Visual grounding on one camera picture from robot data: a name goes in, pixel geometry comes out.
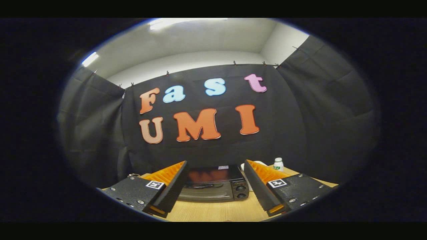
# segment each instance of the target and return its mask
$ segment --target pink letter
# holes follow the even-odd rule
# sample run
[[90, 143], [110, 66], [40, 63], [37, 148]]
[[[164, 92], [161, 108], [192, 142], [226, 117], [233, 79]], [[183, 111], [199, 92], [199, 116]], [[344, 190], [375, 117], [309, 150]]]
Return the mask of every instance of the pink letter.
[[246, 81], [249, 81], [249, 84], [252, 88], [252, 90], [254, 90], [257, 93], [263, 93], [265, 91], [267, 91], [267, 87], [265, 86], [261, 86], [259, 81], [262, 81], [263, 79], [260, 77], [257, 77], [255, 74], [251, 74], [247, 77], [245, 77]]

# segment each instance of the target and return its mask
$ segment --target oven knob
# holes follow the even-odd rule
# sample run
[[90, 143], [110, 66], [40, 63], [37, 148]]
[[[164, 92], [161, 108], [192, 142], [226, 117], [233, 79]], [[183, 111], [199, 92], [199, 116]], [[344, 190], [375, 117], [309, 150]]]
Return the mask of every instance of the oven knob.
[[238, 186], [237, 188], [236, 188], [236, 190], [237, 191], [243, 191], [243, 190], [245, 190], [246, 189], [246, 187], [244, 187], [244, 186]]

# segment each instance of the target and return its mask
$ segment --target black fabric backdrop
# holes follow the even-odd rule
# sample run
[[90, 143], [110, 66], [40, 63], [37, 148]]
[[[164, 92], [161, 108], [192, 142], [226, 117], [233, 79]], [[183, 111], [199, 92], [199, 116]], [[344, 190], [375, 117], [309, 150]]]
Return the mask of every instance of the black fabric backdrop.
[[[244, 77], [262, 77], [264, 93]], [[223, 78], [226, 92], [208, 96], [204, 82]], [[185, 99], [164, 103], [164, 91], [184, 87]], [[159, 88], [153, 109], [139, 114], [139, 96]], [[341, 183], [366, 159], [379, 135], [379, 108], [360, 74], [336, 51], [309, 37], [280, 68], [223, 65], [172, 73], [126, 89], [79, 69], [61, 101], [58, 121], [70, 166], [94, 187], [108, 187], [129, 173], [149, 173], [187, 160], [191, 167], [241, 164], [245, 159], [284, 165], [312, 177]], [[241, 135], [239, 105], [256, 107], [260, 131]], [[196, 120], [215, 108], [221, 138], [178, 142], [175, 113]], [[163, 117], [163, 140], [146, 143], [139, 121]], [[155, 135], [154, 124], [149, 124]]]

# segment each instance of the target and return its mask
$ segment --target orange letter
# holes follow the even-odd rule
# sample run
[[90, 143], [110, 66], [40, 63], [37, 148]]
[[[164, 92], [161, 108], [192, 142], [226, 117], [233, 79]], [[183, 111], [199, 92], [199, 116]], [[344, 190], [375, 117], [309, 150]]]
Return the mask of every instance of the orange letter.
[[158, 144], [163, 140], [163, 132], [161, 130], [162, 121], [163, 121], [162, 117], [153, 118], [153, 123], [154, 123], [154, 126], [156, 127], [156, 133], [157, 133], [154, 138], [150, 135], [150, 130], [148, 129], [148, 124], [150, 123], [150, 120], [142, 120], [139, 122], [139, 125], [141, 126], [142, 137], [146, 142], [151, 144]]
[[215, 114], [216, 109], [208, 108], [203, 109], [197, 121], [191, 118], [187, 112], [179, 112], [173, 115], [173, 118], [178, 122], [178, 134], [176, 138], [178, 142], [188, 142], [190, 137], [187, 135], [187, 131], [190, 135], [197, 140], [200, 135], [200, 131], [203, 128], [202, 139], [217, 139], [221, 137], [221, 134], [217, 132], [215, 125]]
[[139, 111], [140, 114], [146, 113], [148, 111], [151, 111], [151, 109], [153, 109], [153, 106], [150, 106], [150, 102], [151, 104], [154, 104], [154, 102], [156, 101], [156, 95], [153, 95], [153, 94], [158, 94], [158, 93], [160, 93], [160, 89], [154, 88], [153, 90], [150, 90], [146, 93], [141, 94], [141, 96], [139, 96], [139, 98], [141, 98], [141, 111]]
[[254, 109], [254, 105], [240, 105], [236, 107], [236, 111], [240, 113], [240, 118], [242, 120], [242, 129], [240, 130], [240, 134], [248, 135], [260, 131], [260, 128], [255, 125]]

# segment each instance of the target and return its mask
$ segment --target wooden table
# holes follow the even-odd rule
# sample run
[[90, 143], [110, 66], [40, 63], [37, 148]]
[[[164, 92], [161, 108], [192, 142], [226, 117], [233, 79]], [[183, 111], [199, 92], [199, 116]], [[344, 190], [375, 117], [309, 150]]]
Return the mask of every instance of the wooden table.
[[[283, 172], [291, 176], [299, 174], [285, 167]], [[337, 186], [335, 183], [318, 179], [317, 181], [329, 187]], [[255, 193], [250, 191], [248, 198], [242, 201], [219, 203], [176, 201], [167, 218], [154, 217], [171, 222], [259, 222], [276, 216], [269, 217], [259, 204]]]

